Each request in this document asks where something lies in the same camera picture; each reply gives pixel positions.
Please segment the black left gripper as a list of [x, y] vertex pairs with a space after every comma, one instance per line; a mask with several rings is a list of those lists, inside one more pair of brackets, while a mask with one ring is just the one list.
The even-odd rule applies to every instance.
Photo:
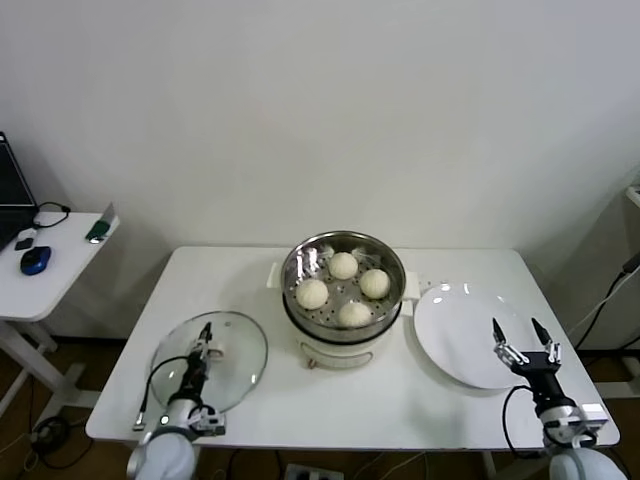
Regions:
[[200, 399], [207, 380], [210, 341], [212, 339], [211, 323], [206, 322], [198, 335], [196, 350], [187, 356], [187, 367], [183, 374], [177, 397], [181, 399]]

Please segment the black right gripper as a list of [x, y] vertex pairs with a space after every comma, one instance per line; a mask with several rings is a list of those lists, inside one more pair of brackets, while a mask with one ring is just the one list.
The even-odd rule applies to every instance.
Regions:
[[561, 363], [561, 345], [553, 341], [548, 330], [536, 318], [532, 318], [531, 322], [547, 354], [540, 351], [522, 354], [508, 343], [496, 318], [492, 319], [494, 353], [509, 369], [519, 365], [518, 375], [529, 384], [536, 412], [546, 412], [557, 407], [575, 407], [575, 401], [565, 395], [556, 377]]

